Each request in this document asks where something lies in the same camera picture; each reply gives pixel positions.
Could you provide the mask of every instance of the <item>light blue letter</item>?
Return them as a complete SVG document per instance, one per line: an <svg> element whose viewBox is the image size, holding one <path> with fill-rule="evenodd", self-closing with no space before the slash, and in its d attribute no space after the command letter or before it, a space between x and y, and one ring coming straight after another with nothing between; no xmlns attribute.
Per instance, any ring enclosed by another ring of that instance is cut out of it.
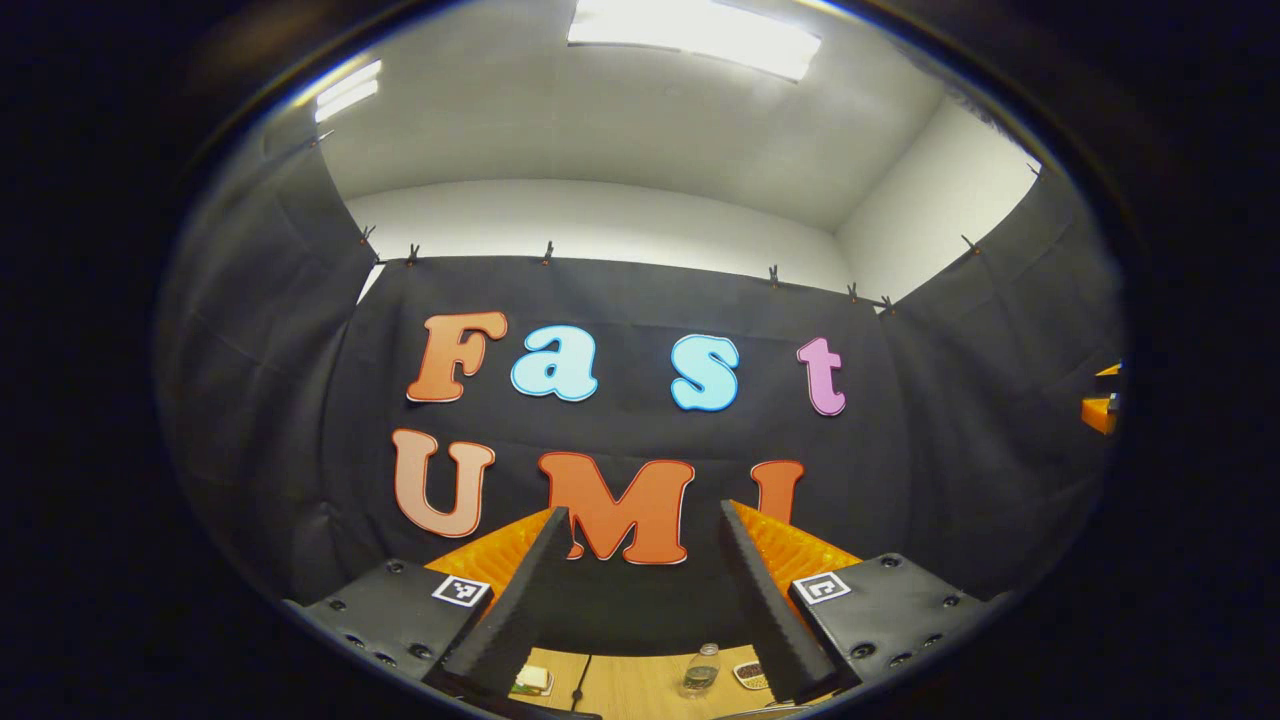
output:
<svg viewBox="0 0 1280 720"><path fill-rule="evenodd" d="M559 342L559 350L543 350ZM600 384L591 377L595 361L595 338L582 328L549 325L538 328L525 338L530 352L511 366L511 384L525 395L556 397L579 402L591 397Z"/></svg>
<svg viewBox="0 0 1280 720"><path fill-rule="evenodd" d="M737 397L737 347L727 337L690 334L671 348L671 364L684 375L671 383L671 397L681 410L716 413Z"/></svg>

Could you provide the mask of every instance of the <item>wooden table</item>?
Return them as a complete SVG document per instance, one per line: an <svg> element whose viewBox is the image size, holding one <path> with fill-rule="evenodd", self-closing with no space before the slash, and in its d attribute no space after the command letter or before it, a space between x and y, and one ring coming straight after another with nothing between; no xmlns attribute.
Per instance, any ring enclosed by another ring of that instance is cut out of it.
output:
<svg viewBox="0 0 1280 720"><path fill-rule="evenodd" d="M707 694L684 698L676 692L690 655L654 657L614 657L596 655L582 682L581 712L594 712L604 720L708 720L759 710L773 702L769 689L749 691L733 678L733 667L756 660L751 646L721 650L721 671ZM556 678L548 697L511 696L515 700L568 710L573 688L586 666L585 655L534 648L530 665L550 670Z"/></svg>

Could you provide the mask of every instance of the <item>clothespin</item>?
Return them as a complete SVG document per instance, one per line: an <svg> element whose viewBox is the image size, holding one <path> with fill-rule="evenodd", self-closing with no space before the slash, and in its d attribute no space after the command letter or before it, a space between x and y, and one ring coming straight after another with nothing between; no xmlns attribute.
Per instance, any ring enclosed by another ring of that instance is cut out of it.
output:
<svg viewBox="0 0 1280 720"><path fill-rule="evenodd" d="M333 135L333 131L329 131L326 133L321 135L320 137L312 140L310 147L315 147L316 145L320 145L321 142L324 142L324 138L329 137L330 135Z"/></svg>

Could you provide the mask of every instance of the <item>white ceiling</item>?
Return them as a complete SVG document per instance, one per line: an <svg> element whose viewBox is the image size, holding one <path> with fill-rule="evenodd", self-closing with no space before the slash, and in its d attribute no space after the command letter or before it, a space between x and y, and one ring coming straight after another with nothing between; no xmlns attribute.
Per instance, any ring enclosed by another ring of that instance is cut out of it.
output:
<svg viewBox="0 0 1280 720"><path fill-rule="evenodd" d="M799 85L712 58L568 47L575 0L462 4L371 49L379 92L321 123L347 200L511 178L636 184L835 232L910 146L941 85L874 28L735 0L822 46Z"/></svg>

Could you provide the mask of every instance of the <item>foam letter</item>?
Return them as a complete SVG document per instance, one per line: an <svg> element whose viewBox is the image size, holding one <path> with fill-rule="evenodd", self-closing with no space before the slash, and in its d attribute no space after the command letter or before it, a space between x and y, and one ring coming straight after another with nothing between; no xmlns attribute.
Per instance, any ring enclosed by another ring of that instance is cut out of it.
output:
<svg viewBox="0 0 1280 720"><path fill-rule="evenodd" d="M544 350L553 342L559 342L558 350ZM525 338L525 348L540 351L525 355L511 366L511 384L525 395L540 397L554 392L561 400L580 402L591 397L600 384L591 377L595 338L582 328L539 328Z"/></svg>
<svg viewBox="0 0 1280 720"><path fill-rule="evenodd" d="M396 502L401 512L415 525L444 536L461 538L480 527L480 488L484 469L497 460L493 450L470 442L449 445L449 457L458 465L454 480L453 512L444 514L426 501L426 461L439 445L435 438L415 430L398 429L392 433L396 443Z"/></svg>
<svg viewBox="0 0 1280 720"><path fill-rule="evenodd" d="M737 397L737 347L726 337L690 334L671 348L671 364L680 373L671 383L671 396L681 410L716 413Z"/></svg>
<svg viewBox="0 0 1280 720"><path fill-rule="evenodd" d="M462 383L453 379L453 366L462 365L463 375L480 372L484 363L484 336L493 340L507 334L507 316L502 313L471 313L467 315L431 315L426 319L426 350L417 379L408 386L406 397L416 402L453 402L462 397Z"/></svg>
<svg viewBox="0 0 1280 720"><path fill-rule="evenodd" d="M751 479L760 486L760 503L756 510L791 524L791 501L796 495L796 483L803 475L804 465L795 460L771 460L751 468Z"/></svg>
<svg viewBox="0 0 1280 720"><path fill-rule="evenodd" d="M827 350L827 338L815 337L800 350L796 360L809 369L809 402L820 415L840 415L845 409L845 393L836 392L832 372L840 368L840 355Z"/></svg>
<svg viewBox="0 0 1280 720"><path fill-rule="evenodd" d="M654 460L640 468L617 501L595 460L586 455L548 452L538 466L550 479L548 506L568 507L571 532L580 529L598 559L613 557L632 527L635 541L622 551L627 562L676 565L689 557L680 544L680 516L685 486L694 479L692 465ZM575 538L568 559L577 560L582 553L582 544Z"/></svg>

